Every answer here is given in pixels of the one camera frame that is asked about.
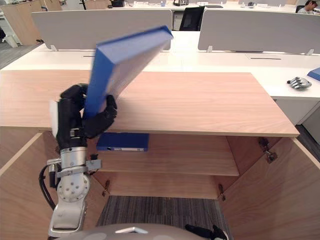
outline cabinet door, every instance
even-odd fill
[[[224,193],[223,213],[235,240],[320,239],[320,164],[295,138],[271,149]]]
[[[1,240],[47,239],[53,211],[41,193],[38,177],[47,160],[58,157],[56,145],[50,132],[37,133],[0,169]],[[99,219],[108,199],[101,195],[103,190],[92,177],[84,229],[94,228]],[[56,191],[49,187],[48,191],[57,203]]]

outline person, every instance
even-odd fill
[[[303,8],[298,11],[298,14],[314,14],[313,9],[318,6],[316,1],[308,0],[306,1]]]

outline open cabinet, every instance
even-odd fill
[[[2,73],[1,101],[11,102],[1,108],[1,125],[44,131],[1,169],[0,238],[5,240],[46,237],[52,211],[38,174],[57,154],[50,119],[39,113],[89,76],[79,70],[27,72]],[[20,106],[22,98],[28,110]],[[117,104],[109,131],[150,133],[149,148],[98,152],[102,169],[91,181],[88,227],[98,221],[109,195],[202,198],[220,200],[235,240],[319,239],[320,165],[251,74],[142,72]],[[273,161],[260,137],[268,139]]]

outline robotic arm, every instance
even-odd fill
[[[39,177],[41,190],[54,209],[48,235],[50,238],[68,236],[82,230],[86,213],[86,196],[90,189],[89,172],[101,168],[97,155],[86,161],[87,139],[103,133],[117,116],[114,97],[106,97],[106,108],[90,119],[82,119],[87,84],[77,84],[61,93],[57,103],[58,127],[56,140],[60,158],[47,161],[50,186],[56,188],[58,204],[55,206],[44,185],[44,170]]]

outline cabinet hinge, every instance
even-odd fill
[[[226,200],[226,196],[224,194],[225,193],[224,192],[224,187],[222,186],[221,183],[219,183],[218,187],[219,187],[219,192],[220,192],[221,199],[222,199],[222,201],[225,201]]]
[[[109,192],[109,186],[110,186],[110,180],[107,180],[105,181],[105,184],[104,184],[104,190],[102,192],[102,196],[106,196],[106,193],[110,194]]]
[[[266,139],[265,137],[259,137],[259,145],[261,147],[261,149],[263,150],[263,152],[266,154],[267,156],[267,162],[270,164],[272,163],[274,160],[276,160],[278,158],[277,154],[275,152],[271,152],[269,150],[269,141],[268,139]]]

